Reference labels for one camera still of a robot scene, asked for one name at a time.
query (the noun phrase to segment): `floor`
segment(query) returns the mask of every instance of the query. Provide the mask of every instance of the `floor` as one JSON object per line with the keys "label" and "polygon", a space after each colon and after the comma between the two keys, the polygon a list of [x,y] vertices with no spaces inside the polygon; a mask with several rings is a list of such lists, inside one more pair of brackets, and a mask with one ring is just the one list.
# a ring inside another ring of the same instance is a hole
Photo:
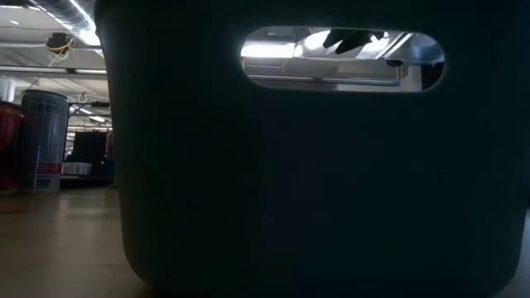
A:
{"label": "floor", "polygon": [[[495,298],[530,297],[530,213],[523,241],[516,276]],[[123,255],[113,189],[0,197],[0,284],[0,297],[153,297]]]}

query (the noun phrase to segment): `wooden floor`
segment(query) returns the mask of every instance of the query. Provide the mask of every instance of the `wooden floor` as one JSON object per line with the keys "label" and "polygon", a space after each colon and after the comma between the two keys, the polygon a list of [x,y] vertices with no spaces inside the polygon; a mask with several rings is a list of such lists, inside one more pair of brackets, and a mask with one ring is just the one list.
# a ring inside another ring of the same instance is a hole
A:
{"label": "wooden floor", "polygon": [[[523,241],[517,274],[495,298],[530,297],[530,213]],[[0,197],[0,297],[153,296],[123,255],[116,190]]]}

